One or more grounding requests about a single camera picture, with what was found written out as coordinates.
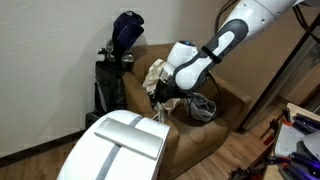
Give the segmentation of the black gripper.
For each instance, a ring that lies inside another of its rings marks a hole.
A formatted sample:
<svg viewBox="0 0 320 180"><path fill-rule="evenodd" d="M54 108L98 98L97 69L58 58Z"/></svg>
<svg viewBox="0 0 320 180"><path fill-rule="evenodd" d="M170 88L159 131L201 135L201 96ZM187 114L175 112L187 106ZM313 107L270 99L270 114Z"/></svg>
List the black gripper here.
<svg viewBox="0 0 320 180"><path fill-rule="evenodd" d="M156 84L156 88L149 94L152 105L156 103L165 103L172 98L186 98L187 94L178 89L175 85L170 85L162 80Z"/></svg>

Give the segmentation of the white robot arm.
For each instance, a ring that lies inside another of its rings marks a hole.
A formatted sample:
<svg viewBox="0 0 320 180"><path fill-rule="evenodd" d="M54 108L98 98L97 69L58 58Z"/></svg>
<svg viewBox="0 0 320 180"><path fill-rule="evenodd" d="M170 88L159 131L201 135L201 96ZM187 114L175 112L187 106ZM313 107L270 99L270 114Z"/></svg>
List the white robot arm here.
<svg viewBox="0 0 320 180"><path fill-rule="evenodd" d="M200 49L190 41L177 41L168 54L156 89L149 94L151 103L191 97L205 82L209 71L233 49L298 5L318 7L320 0L240 0Z"/></svg>

